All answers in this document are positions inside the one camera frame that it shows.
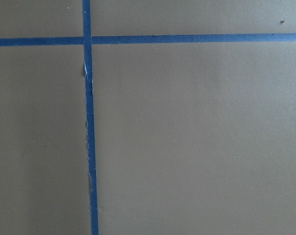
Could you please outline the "brown paper table cover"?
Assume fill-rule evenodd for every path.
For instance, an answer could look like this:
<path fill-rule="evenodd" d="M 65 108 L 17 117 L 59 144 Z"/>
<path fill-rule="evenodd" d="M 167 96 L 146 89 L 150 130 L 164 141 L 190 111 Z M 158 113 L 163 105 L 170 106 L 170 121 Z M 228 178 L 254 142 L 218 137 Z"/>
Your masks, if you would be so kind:
<path fill-rule="evenodd" d="M 0 0 L 0 235 L 296 235 L 296 0 Z"/>

